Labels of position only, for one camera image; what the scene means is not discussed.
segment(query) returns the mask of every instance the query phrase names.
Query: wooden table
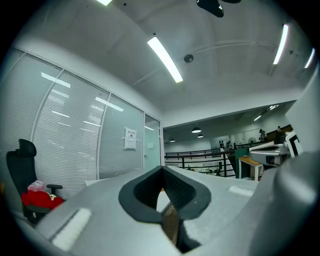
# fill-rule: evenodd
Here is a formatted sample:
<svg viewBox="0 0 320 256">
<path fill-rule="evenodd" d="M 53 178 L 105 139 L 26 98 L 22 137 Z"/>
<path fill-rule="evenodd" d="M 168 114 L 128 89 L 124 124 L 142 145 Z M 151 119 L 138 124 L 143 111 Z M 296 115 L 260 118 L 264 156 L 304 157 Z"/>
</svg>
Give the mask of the wooden table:
<svg viewBox="0 0 320 256">
<path fill-rule="evenodd" d="M 259 167 L 262 167 L 263 165 L 259 162 L 253 161 L 250 156 L 241 156 L 238 157 L 239 160 L 239 179 L 241 179 L 241 162 L 244 162 L 248 165 L 251 165 L 254 167 L 254 181 L 258 181 L 258 176 L 259 176 Z"/>
</svg>

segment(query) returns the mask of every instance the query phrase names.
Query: glass door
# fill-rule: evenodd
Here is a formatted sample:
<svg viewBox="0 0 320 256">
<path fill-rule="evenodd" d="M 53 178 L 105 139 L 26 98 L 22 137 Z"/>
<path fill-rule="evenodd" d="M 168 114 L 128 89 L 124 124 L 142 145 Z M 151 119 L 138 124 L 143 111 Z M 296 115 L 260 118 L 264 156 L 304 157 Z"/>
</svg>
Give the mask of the glass door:
<svg viewBox="0 0 320 256">
<path fill-rule="evenodd" d="M 160 165 L 160 123 L 152 117 L 145 115 L 144 168 L 149 171 Z"/>
</svg>

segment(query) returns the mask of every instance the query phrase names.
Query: black office chair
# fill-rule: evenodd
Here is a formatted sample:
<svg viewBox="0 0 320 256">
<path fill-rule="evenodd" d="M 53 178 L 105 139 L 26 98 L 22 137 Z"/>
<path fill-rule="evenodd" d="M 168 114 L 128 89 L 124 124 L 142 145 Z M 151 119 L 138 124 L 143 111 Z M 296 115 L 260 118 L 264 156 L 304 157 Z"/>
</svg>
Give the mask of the black office chair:
<svg viewBox="0 0 320 256">
<path fill-rule="evenodd" d="M 9 151 L 6 154 L 6 164 L 11 178 L 20 195 L 27 193 L 28 186 L 37 180 L 35 171 L 35 156 L 37 149 L 35 145 L 25 139 L 19 139 L 19 149 Z M 52 194 L 56 194 L 56 189 L 62 189 L 61 185 L 48 184 Z M 23 215 L 31 222 L 36 224 L 41 218 L 50 212 L 49 208 L 39 207 L 32 204 L 25 206 L 22 204 Z"/>
</svg>

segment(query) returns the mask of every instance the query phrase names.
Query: chair headrest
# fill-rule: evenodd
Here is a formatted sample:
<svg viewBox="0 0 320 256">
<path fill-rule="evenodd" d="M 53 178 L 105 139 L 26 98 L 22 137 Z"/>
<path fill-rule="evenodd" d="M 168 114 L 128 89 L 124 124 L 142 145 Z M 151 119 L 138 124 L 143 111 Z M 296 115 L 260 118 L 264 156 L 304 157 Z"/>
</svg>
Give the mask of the chair headrest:
<svg viewBox="0 0 320 256">
<path fill-rule="evenodd" d="M 16 153 L 18 158 L 34 158 L 37 155 L 37 149 L 31 141 L 20 138 Z"/>
</svg>

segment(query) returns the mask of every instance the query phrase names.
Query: glass wall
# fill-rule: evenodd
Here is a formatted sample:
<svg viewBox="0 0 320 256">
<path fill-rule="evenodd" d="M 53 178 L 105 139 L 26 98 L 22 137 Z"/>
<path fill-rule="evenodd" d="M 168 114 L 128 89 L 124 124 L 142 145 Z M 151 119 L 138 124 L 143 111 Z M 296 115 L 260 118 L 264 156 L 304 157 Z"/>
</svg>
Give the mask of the glass wall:
<svg viewBox="0 0 320 256">
<path fill-rule="evenodd" d="M 142 169 L 143 150 L 152 160 L 146 162 L 147 169 L 160 165 L 159 122 L 145 125 L 142 110 L 30 54 L 11 49 L 5 64 L 0 85 L 0 180 L 11 209 L 21 211 L 22 204 L 6 154 L 19 148 L 19 139 L 34 143 L 37 179 L 62 185 L 57 193 L 64 199 L 85 188 L 87 180 Z M 144 131 L 145 126 L 153 130 Z"/>
</svg>

